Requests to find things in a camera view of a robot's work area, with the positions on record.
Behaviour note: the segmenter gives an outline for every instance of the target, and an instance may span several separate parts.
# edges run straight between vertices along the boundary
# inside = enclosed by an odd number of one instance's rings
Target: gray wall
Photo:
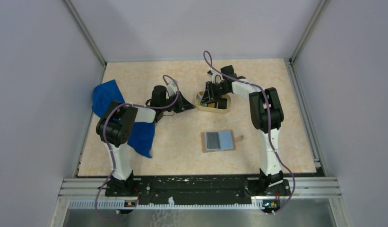
[[[0,227],[48,226],[100,74],[60,0],[0,1]]]
[[[107,61],[290,57],[319,0],[72,0]]]
[[[388,0],[331,1],[295,66],[354,226],[388,226]]]

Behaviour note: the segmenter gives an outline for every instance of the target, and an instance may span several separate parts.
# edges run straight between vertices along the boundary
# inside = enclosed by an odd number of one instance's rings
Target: table
[[[263,88],[278,91],[285,119],[279,136],[282,161],[295,173],[314,173],[316,168],[299,109],[283,59],[214,60],[216,68],[233,65],[238,76]],[[178,81],[191,103],[205,89],[208,66],[204,61],[146,61],[108,63],[103,82],[116,79],[126,102],[144,104],[156,85],[164,85],[162,75]],[[230,111],[225,114],[197,109],[164,116],[156,125],[153,158],[139,155],[129,147],[134,175],[258,174],[261,140],[250,119],[249,102],[229,94]],[[111,171],[105,145],[95,132],[99,117],[93,116],[79,166],[79,176],[108,175]],[[244,135],[236,150],[203,153],[201,132],[233,130]]]

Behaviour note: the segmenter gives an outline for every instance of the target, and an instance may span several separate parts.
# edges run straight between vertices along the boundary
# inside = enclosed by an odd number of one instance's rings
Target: wall
[[[290,57],[319,0],[72,0],[106,61]]]
[[[388,226],[388,0],[331,1],[295,66],[354,226]]]
[[[0,227],[49,225],[101,68],[60,0],[0,1]]]

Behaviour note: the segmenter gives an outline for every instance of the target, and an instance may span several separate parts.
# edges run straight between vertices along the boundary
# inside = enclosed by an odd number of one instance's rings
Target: beige tabletop
[[[301,121],[290,79],[283,59],[214,60],[221,68],[233,65],[238,76],[263,88],[275,87],[279,94],[284,121],[279,135],[279,154],[295,173],[316,172],[308,139]],[[178,81],[183,96],[194,102],[209,80],[204,61],[146,61],[108,63],[103,82],[116,79],[124,100],[144,104],[153,87],[164,85],[162,75]],[[152,158],[141,156],[129,147],[134,175],[258,174],[261,140],[252,126],[249,102],[234,94],[228,113],[197,109],[164,116],[155,128]],[[79,176],[108,175],[111,171],[105,145],[95,132],[99,117],[93,116],[79,167]],[[236,150],[203,153],[201,132],[232,130],[244,139]]]

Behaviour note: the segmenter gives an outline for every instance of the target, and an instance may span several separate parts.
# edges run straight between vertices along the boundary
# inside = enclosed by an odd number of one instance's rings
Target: floor
[[[285,119],[279,136],[282,161],[295,173],[316,172],[307,136],[295,100],[283,59],[214,60],[221,68],[233,65],[238,76],[263,88],[278,91]],[[103,81],[116,79],[126,102],[144,104],[156,85],[164,85],[162,75],[178,81],[184,97],[194,102],[197,92],[203,91],[208,66],[204,61],[146,61],[108,63]],[[230,94],[228,113],[209,113],[197,109],[174,116],[165,116],[156,125],[152,158],[139,155],[129,148],[134,175],[200,175],[259,173],[261,140],[252,126],[249,103]],[[79,176],[108,175],[111,171],[105,145],[95,132],[99,117],[93,116],[82,154]],[[201,132],[232,130],[244,136],[236,150],[203,153]]]

